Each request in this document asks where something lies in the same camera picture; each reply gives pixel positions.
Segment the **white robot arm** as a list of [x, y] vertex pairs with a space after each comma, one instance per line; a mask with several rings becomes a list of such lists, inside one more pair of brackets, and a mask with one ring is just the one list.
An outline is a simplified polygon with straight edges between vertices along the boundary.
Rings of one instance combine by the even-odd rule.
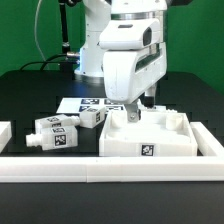
[[121, 103], [137, 122], [140, 96], [154, 104], [157, 81], [166, 74], [166, 14], [173, 0], [83, 0], [85, 42], [75, 75], [102, 83], [106, 97]]

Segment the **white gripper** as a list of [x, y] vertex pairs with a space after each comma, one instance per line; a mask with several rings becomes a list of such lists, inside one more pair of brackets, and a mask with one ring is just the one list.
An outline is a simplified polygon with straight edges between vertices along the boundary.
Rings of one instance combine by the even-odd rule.
[[135, 101], [144, 94], [144, 106], [155, 105], [157, 85], [166, 73], [166, 43], [156, 18], [111, 20], [100, 34], [106, 96], [112, 102], [127, 104], [129, 122], [141, 119]]

